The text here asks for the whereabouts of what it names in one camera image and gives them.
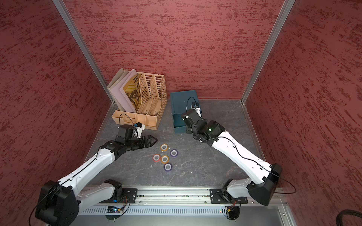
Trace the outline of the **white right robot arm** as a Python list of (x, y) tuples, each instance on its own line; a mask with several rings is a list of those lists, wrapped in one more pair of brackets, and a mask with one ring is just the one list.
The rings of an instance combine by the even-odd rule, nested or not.
[(195, 140), (206, 143), (223, 153), (238, 165), (247, 175), (247, 179), (228, 180), (221, 197), (233, 202), (240, 197), (251, 197), (259, 204), (268, 206), (276, 190), (282, 167), (270, 164), (247, 150), (218, 122), (207, 121), (194, 109), (188, 110), (182, 119), (191, 128)]

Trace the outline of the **red tape roll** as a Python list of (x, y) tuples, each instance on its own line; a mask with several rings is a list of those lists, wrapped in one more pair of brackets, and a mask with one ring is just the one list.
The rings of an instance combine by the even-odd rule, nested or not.
[(155, 154), (155, 155), (153, 155), (153, 157), (152, 157), (152, 160), (154, 161), (154, 162), (159, 162), (160, 161), (160, 159), (161, 159), (161, 155), (160, 154)]

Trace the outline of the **teal drawer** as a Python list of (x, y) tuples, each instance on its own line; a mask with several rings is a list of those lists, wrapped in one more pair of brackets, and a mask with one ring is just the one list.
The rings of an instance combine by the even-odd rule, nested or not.
[(183, 114), (173, 114), (173, 128), (174, 128), (174, 133), (175, 134), (181, 134), (181, 133), (186, 133), (186, 134), (191, 134), (191, 130), (190, 127), (188, 127), (183, 118), (182, 118)]

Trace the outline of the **teal drawer cabinet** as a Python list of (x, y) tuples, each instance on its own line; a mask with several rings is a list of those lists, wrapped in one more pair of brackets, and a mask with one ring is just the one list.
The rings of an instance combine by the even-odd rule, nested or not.
[(185, 114), (186, 108), (191, 109), (193, 102), (199, 102), (195, 90), (172, 92), (170, 98), (172, 115)]

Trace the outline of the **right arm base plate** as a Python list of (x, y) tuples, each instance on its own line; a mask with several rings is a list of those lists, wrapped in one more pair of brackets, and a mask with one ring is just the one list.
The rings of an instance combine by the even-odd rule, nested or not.
[(246, 197), (234, 198), (223, 189), (211, 188), (209, 190), (210, 200), (212, 204), (247, 204)]

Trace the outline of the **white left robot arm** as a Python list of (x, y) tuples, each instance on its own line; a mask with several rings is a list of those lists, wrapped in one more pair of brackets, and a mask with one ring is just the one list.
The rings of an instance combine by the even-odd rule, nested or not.
[(144, 129), (140, 122), (119, 126), (116, 138), (100, 146), (91, 159), (58, 181), (50, 180), (42, 186), (31, 215), (50, 226), (69, 226), (79, 213), (103, 201), (129, 208), (134, 196), (123, 194), (120, 182), (108, 179), (93, 189), (84, 191), (84, 188), (121, 155), (152, 147), (158, 140), (152, 135), (142, 135)]

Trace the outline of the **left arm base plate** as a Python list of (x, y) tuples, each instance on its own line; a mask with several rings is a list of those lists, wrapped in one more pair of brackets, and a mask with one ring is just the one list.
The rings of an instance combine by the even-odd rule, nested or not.
[(111, 197), (108, 200), (101, 201), (107, 204), (133, 204), (137, 197), (138, 189), (136, 188), (123, 188), (120, 197)]

